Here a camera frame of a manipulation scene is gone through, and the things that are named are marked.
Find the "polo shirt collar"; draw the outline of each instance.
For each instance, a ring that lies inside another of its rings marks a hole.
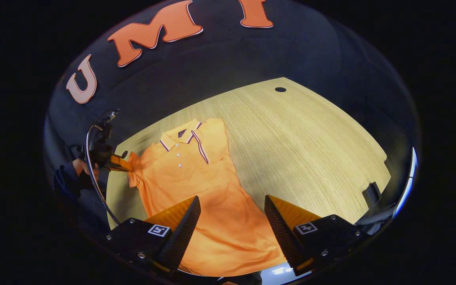
[[[177,144],[189,144],[193,138],[192,130],[196,130],[201,125],[201,122],[197,119],[193,119],[188,123],[173,128],[170,131],[166,131],[161,135],[160,143],[169,152]]]

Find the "fisheye lens view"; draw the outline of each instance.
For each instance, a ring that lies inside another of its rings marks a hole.
[[[293,0],[135,13],[44,121],[49,189],[90,242],[157,282],[299,284],[406,211],[418,114],[367,40]]]

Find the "black background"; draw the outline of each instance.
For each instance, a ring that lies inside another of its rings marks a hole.
[[[49,95],[69,63],[153,2],[0,2],[0,283],[138,278],[62,223],[43,176],[41,131]],[[418,182],[400,216],[317,282],[456,282],[456,2],[309,5],[393,63],[423,131]]]

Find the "orange letter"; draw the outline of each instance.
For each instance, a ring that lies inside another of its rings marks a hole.
[[[168,43],[201,33],[203,28],[195,25],[188,10],[191,2],[192,0],[186,0],[168,5],[158,11],[150,24],[131,23],[112,34],[107,41],[113,40],[116,44],[120,57],[117,65],[124,67],[142,54],[142,50],[134,49],[131,42],[154,49],[163,26],[166,32],[163,42]]]
[[[89,64],[90,58],[91,55],[86,56],[78,66],[78,70],[82,72],[85,79],[87,80],[87,87],[85,90],[82,91],[80,88],[78,88],[78,85],[75,81],[75,73],[70,77],[68,83],[66,84],[66,89],[70,91],[73,99],[75,99],[75,101],[79,104],[87,103],[87,101],[91,99],[91,97],[94,95],[94,92],[96,91],[96,85],[98,83],[96,76],[94,76],[94,72],[91,69],[91,65]]]
[[[274,24],[266,18],[263,2],[265,0],[239,0],[244,12],[240,24],[249,28],[271,28]]]

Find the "wooden tabletop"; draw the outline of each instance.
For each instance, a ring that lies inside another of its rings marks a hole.
[[[285,92],[277,92],[283,87]],[[265,195],[284,199],[321,217],[354,223],[367,211],[362,195],[371,182],[385,189],[387,155],[343,110],[286,78],[237,88],[184,108],[122,142],[141,155],[163,132],[192,119],[223,119],[242,187],[263,210]],[[120,222],[145,220],[137,188],[127,173],[108,176],[107,204]],[[110,228],[116,227],[108,216]]]

